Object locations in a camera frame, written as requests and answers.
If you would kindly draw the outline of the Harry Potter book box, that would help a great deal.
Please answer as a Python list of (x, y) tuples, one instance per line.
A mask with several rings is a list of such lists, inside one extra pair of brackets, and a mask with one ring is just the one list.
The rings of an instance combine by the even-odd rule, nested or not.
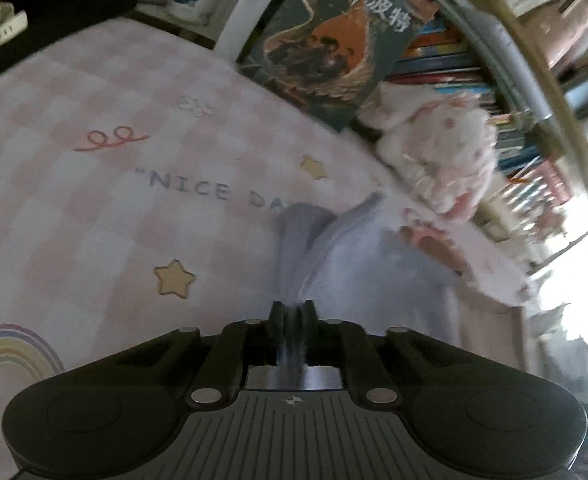
[(434, 18), (434, 0), (277, 0), (240, 72), (335, 131)]

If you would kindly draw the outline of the pink white plush bunny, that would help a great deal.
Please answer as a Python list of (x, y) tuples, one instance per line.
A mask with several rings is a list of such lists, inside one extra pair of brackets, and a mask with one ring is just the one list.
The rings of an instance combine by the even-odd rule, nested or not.
[(434, 214), (467, 222), (492, 182), (497, 129), (480, 97), (381, 82), (358, 110), (375, 151)]

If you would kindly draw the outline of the pink checkered desk mat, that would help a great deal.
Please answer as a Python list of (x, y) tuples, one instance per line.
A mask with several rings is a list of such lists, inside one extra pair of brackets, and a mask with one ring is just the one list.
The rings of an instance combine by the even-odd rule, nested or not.
[[(181, 326), (212, 334), (278, 296), (281, 211), (386, 194), (510, 306), (525, 273), (440, 222), (352, 133), (333, 133), (213, 52), (118, 18), (0, 76), (0, 424), (23, 388)], [(0, 429), (0, 479), (14, 473)]]

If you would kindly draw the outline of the grey and beige sweater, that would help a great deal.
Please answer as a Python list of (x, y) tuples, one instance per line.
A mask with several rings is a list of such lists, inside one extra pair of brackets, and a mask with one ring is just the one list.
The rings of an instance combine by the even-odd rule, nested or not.
[(529, 281), (488, 243), (461, 246), (413, 214), (392, 229), (385, 206), (381, 193), (342, 214), (289, 206), (280, 217), (283, 303), (310, 301), (322, 318), (356, 323), (371, 335), (408, 328), (533, 373)]

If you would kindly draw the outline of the white metal shelf frame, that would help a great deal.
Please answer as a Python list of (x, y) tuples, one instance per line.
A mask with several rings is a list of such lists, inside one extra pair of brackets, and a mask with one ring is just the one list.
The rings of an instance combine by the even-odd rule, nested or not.
[[(525, 6), (511, 0), (437, 0), (444, 14), (462, 26), (512, 104), (544, 126), (546, 145), (566, 161), (568, 176), (588, 194), (588, 142), (544, 58), (518, 18)], [(161, 6), (140, 2), (134, 16), (174, 26), (213, 41), (225, 58), (237, 58), (260, 19), (277, 0), (220, 0), (206, 25), (189, 24)]]

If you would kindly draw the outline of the row of leaning books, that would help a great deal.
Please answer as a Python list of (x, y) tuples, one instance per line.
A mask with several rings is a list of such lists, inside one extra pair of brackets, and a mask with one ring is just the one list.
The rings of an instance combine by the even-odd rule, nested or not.
[(542, 162), (536, 128), (551, 117), (551, 107), (521, 50), (494, 16), (443, 1), (386, 80), (424, 84), (448, 96), (476, 96), (498, 130), (498, 169), (504, 174)]

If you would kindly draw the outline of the red boxed book set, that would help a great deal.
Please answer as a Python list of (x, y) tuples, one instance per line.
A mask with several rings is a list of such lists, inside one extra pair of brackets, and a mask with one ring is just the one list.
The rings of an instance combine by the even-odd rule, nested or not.
[(528, 226), (547, 210), (565, 205), (573, 193), (556, 164), (537, 157), (510, 177), (501, 197), (516, 218)]

